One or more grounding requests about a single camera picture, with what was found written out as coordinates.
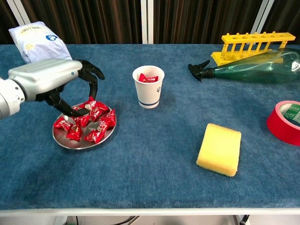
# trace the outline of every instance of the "yellow test tube rack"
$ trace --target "yellow test tube rack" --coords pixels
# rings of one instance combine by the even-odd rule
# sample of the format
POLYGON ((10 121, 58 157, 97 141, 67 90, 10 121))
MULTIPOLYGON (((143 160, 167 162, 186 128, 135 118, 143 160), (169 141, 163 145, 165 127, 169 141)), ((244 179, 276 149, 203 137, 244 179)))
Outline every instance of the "yellow test tube rack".
POLYGON ((218 66, 227 64, 236 60, 241 60, 243 58, 247 58, 253 55, 257 55, 260 53, 264 53, 266 51, 270 51, 269 46, 271 42, 281 41, 281 45, 279 48, 284 48, 288 41, 295 40, 295 36, 290 33, 276 33, 273 31, 272 33, 258 34, 257 32, 254 34, 239 34, 236 35, 226 35, 222 36, 222 40, 224 42, 223 49, 221 52, 213 52, 211 57, 214 59, 218 66), (257 43, 257 47, 252 49, 253 45, 257 43), (261 48, 262 43, 266 43, 266 46, 263 49, 261 48), (249 44, 247 50, 243 50, 245 45, 249 44), (229 45, 232 45, 231 51, 227 51, 229 45), (236 45, 240 45, 239 50, 235 50, 236 45))

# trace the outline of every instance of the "robotic hand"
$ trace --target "robotic hand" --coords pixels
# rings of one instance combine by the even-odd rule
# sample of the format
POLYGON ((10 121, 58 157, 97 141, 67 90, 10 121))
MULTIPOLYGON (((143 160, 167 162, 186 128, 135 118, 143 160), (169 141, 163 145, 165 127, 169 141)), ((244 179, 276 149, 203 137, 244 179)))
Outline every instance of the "robotic hand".
POLYGON ((101 70, 86 60, 49 59, 10 69, 8 79, 0 79, 0 120, 17 113, 24 101, 46 101, 67 116, 87 114, 87 109, 72 109, 60 93, 79 77, 89 82, 90 96, 95 98, 98 83, 91 73, 104 80, 101 70))

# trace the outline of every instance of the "table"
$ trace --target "table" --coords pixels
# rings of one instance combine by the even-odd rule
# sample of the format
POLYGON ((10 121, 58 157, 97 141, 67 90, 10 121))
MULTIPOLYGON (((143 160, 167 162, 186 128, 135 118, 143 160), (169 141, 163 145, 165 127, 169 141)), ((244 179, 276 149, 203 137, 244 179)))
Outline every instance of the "table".
MULTIPOLYGON (((95 148, 67 150, 52 138, 59 112, 46 102, 23 103, 19 113, 0 121, 2 212, 102 209, 127 215, 133 209, 165 214, 170 209, 191 214, 215 209, 227 214, 231 209, 287 209, 299 214, 300 149, 274 137, 266 119, 277 102, 299 100, 300 81, 200 83, 188 64, 209 59, 221 45, 67 47, 73 59, 89 60, 103 71, 97 100, 116 109, 118 125, 95 148), (155 109, 138 104, 132 72, 141 65, 165 72, 155 109), (238 172, 232 178, 195 163, 208 123, 242 133, 238 172)), ((1 45, 0 53, 6 79, 7 71, 24 61, 14 45, 1 45)), ((62 97, 75 105, 88 93, 88 84, 76 79, 62 97)))

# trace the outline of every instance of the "white plastic bag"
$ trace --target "white plastic bag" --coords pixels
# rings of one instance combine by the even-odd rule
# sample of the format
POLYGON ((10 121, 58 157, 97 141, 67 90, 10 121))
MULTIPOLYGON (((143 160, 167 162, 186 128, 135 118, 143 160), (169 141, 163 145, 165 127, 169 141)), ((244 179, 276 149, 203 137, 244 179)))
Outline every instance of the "white plastic bag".
POLYGON ((33 22, 8 31, 26 63, 45 59, 72 59, 65 43, 43 22, 33 22))

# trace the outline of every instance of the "red tape roll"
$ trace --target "red tape roll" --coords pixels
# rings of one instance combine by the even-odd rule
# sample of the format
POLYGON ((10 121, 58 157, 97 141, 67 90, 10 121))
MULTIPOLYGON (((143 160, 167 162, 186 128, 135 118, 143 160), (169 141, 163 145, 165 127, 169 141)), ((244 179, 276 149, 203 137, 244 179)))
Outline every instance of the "red tape roll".
POLYGON ((300 146, 300 127, 292 124, 285 117, 299 123, 300 102, 282 101, 277 103, 267 119, 268 129, 275 137, 286 143, 300 146))

